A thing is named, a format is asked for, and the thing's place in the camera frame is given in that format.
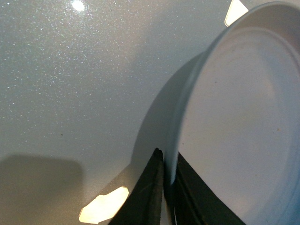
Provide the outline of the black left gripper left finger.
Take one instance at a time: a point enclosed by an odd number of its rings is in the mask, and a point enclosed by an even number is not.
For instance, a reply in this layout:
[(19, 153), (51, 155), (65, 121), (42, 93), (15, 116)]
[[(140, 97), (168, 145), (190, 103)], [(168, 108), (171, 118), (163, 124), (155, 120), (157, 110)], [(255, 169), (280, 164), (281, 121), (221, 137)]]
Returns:
[(112, 224), (160, 224), (163, 179), (163, 153), (155, 148), (131, 195), (112, 218)]

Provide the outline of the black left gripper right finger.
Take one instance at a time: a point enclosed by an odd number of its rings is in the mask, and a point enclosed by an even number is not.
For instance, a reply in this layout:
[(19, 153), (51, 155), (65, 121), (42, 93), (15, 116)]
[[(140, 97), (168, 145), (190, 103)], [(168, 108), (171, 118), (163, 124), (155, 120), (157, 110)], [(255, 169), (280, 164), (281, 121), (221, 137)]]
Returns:
[(175, 216), (178, 225), (243, 225), (179, 153), (175, 178)]

